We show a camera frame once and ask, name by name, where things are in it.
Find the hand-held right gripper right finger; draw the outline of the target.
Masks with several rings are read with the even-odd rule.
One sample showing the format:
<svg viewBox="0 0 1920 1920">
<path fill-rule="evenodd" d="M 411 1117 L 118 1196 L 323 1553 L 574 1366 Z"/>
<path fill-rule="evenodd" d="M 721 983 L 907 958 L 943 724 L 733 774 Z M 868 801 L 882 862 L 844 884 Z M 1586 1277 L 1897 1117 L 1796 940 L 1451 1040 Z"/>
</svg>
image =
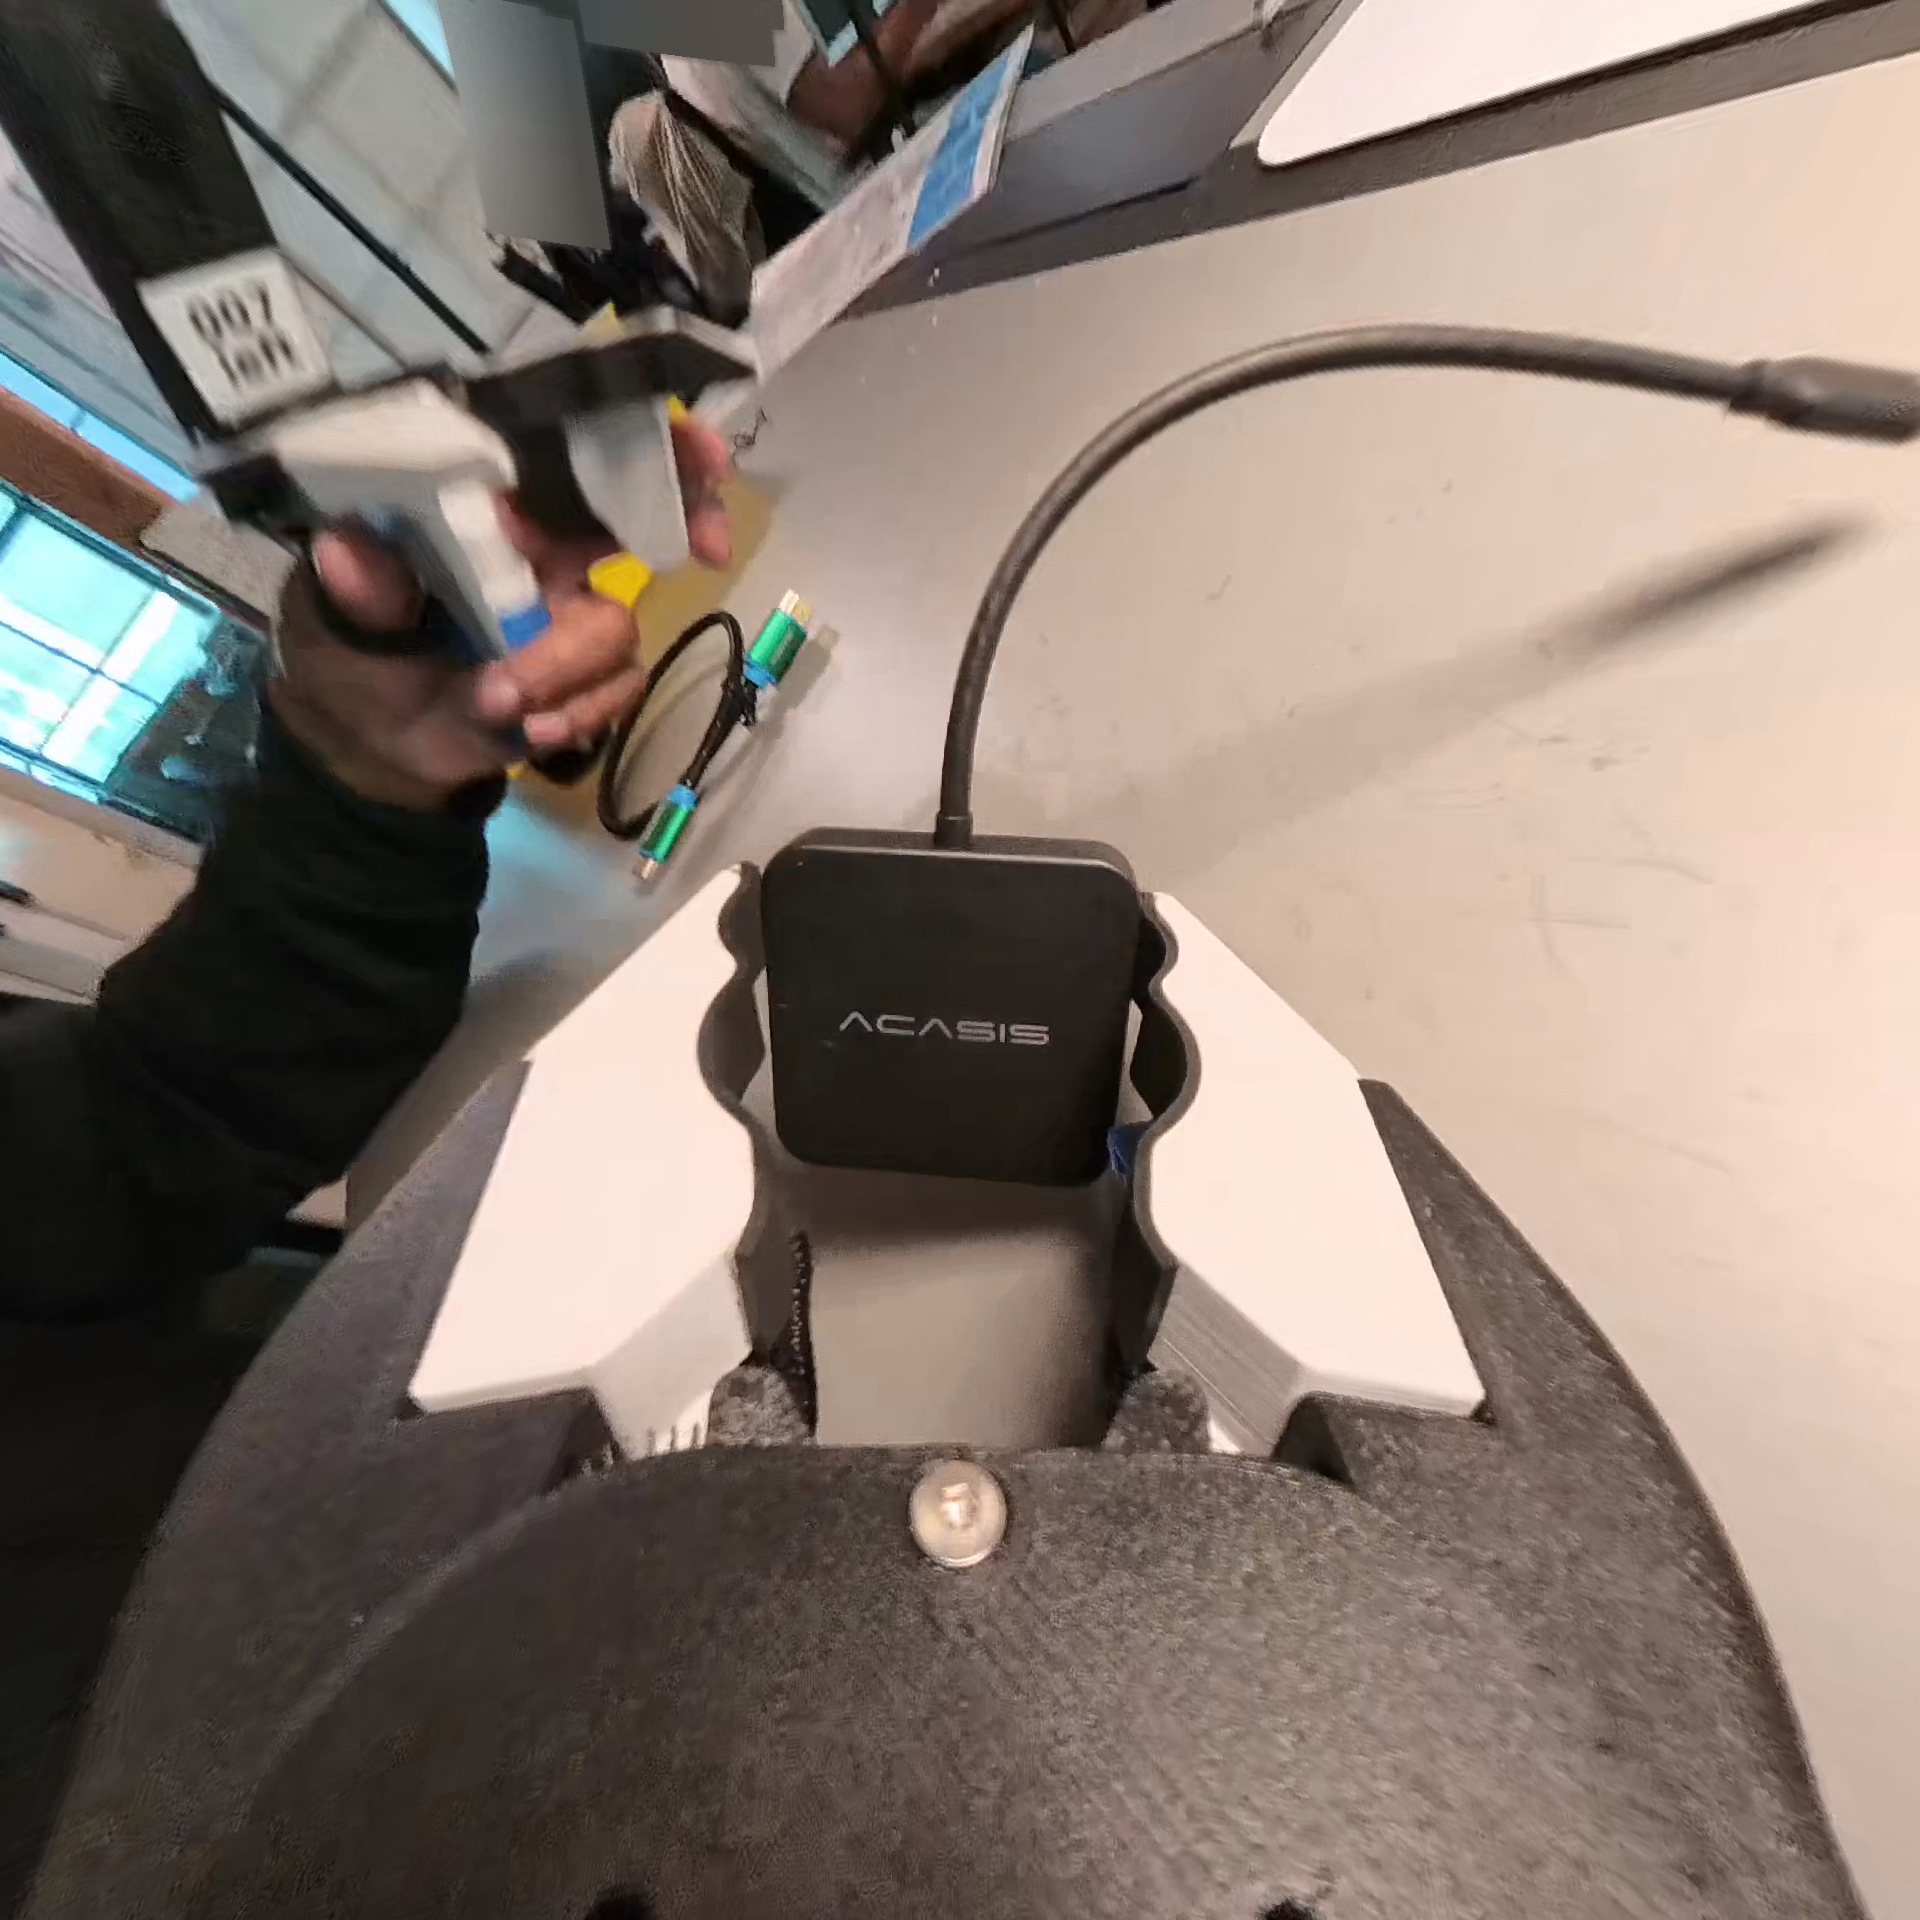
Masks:
<svg viewBox="0 0 1920 1920">
<path fill-rule="evenodd" d="M 1487 1388 L 1361 1075 L 1170 892 L 1144 894 L 1111 1161 L 1122 1376 L 1272 1457 L 1310 1401 L 1470 1419 Z"/>
</svg>

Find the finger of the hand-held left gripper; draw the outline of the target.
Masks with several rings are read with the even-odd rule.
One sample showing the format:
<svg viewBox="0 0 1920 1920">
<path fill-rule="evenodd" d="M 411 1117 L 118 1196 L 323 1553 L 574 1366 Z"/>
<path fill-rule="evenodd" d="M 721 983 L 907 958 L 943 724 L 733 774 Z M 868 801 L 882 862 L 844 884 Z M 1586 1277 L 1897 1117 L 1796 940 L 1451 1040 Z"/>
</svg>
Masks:
<svg viewBox="0 0 1920 1920">
<path fill-rule="evenodd" d="M 564 421 L 574 486 L 619 550 L 648 570 L 693 559 L 672 401 L 613 401 Z"/>
</svg>

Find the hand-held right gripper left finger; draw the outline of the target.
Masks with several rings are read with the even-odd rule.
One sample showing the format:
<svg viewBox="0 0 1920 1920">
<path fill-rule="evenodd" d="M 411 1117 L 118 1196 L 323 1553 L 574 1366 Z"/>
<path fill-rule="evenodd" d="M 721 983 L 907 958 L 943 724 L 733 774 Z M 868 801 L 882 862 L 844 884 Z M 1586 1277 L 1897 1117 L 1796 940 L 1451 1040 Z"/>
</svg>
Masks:
<svg viewBox="0 0 1920 1920">
<path fill-rule="evenodd" d="M 527 1056 L 409 1398 L 462 1413 L 589 1393 L 619 1454 L 709 1438 L 779 1277 L 761 870 L 709 878 Z"/>
</svg>

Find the braided hdmi cable green plugs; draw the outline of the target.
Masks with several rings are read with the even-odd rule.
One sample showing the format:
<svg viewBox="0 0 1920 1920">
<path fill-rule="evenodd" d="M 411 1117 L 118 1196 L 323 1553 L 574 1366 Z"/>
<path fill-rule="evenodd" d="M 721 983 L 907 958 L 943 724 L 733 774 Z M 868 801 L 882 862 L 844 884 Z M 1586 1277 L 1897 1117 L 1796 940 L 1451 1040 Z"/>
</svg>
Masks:
<svg viewBox="0 0 1920 1920">
<path fill-rule="evenodd" d="M 658 687 L 670 683 L 672 668 L 679 668 L 684 654 L 709 635 L 726 638 L 713 716 L 682 774 L 658 793 L 658 801 L 627 810 L 627 757 L 635 743 L 635 735 L 658 719 Z M 635 882 L 657 882 L 672 864 L 684 830 L 702 807 L 702 785 L 709 774 L 721 755 L 727 755 L 737 735 L 758 728 L 761 710 L 774 706 L 779 685 L 811 645 L 814 610 L 795 592 L 787 592 L 768 619 L 753 629 L 753 635 L 743 634 L 731 610 L 709 610 L 690 619 L 684 629 L 658 654 L 658 660 L 645 665 L 639 694 L 622 708 L 607 735 L 593 785 L 597 826 L 607 839 L 634 847 Z"/>
</svg>

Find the black square hub with cable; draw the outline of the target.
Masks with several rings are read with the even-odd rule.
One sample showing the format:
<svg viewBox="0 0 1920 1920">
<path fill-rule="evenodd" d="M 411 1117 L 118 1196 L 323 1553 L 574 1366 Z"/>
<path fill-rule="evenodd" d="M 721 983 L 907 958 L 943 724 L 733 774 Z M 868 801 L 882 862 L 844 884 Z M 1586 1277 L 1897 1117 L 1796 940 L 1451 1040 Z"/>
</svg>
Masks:
<svg viewBox="0 0 1920 1920">
<path fill-rule="evenodd" d="M 1049 482 L 983 586 L 933 830 L 814 830 L 761 870 L 776 1136 L 801 1161 L 1040 1189 L 1081 1189 L 1106 1164 L 1128 1004 L 1151 992 L 1150 911 L 1111 846 L 977 831 L 977 735 L 1003 629 L 1075 506 L 1156 435 L 1255 388 L 1379 370 L 1566 377 L 1815 438 L 1916 441 L 1913 373 L 1513 325 L 1340 325 L 1146 396 Z"/>
</svg>

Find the person's left forearm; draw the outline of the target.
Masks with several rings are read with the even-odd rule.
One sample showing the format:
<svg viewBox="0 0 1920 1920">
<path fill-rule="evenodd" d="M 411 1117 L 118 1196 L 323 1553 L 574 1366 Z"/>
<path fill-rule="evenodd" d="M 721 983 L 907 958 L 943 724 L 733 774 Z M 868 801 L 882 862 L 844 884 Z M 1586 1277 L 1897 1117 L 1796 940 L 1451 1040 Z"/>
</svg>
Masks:
<svg viewBox="0 0 1920 1920">
<path fill-rule="evenodd" d="M 261 719 L 152 936 L 2 1016 L 2 1325 L 155 1308 L 357 1161 L 462 1011 L 504 795 L 370 801 Z"/>
</svg>

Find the person's left hand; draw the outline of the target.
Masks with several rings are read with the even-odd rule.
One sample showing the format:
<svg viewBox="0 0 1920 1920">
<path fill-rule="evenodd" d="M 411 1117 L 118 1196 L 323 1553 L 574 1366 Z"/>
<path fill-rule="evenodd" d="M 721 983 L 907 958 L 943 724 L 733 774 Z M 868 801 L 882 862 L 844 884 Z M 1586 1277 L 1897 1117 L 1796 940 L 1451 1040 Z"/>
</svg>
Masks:
<svg viewBox="0 0 1920 1920">
<path fill-rule="evenodd" d="M 309 538 L 312 580 L 281 594 L 269 700 L 364 801 L 433 810 L 527 757 L 583 752 L 642 687 L 634 613 L 590 586 L 590 569 L 627 545 L 602 526 L 559 538 L 515 495 L 492 506 L 549 606 L 545 634 L 513 660 L 468 665 L 348 645 L 335 619 L 400 634 L 424 606 L 409 559 L 351 519 Z"/>
</svg>

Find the white paper sheet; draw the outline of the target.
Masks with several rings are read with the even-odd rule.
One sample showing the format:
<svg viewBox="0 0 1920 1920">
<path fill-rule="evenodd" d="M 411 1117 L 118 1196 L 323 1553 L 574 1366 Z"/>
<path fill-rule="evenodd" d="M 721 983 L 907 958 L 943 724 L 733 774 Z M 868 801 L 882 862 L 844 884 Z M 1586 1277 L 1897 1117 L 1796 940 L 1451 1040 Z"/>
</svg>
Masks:
<svg viewBox="0 0 1920 1920">
<path fill-rule="evenodd" d="M 884 274 L 991 193 L 1033 42 L 1034 26 L 1025 26 L 924 131 L 753 271 L 747 338 L 758 377 L 789 366 Z"/>
</svg>

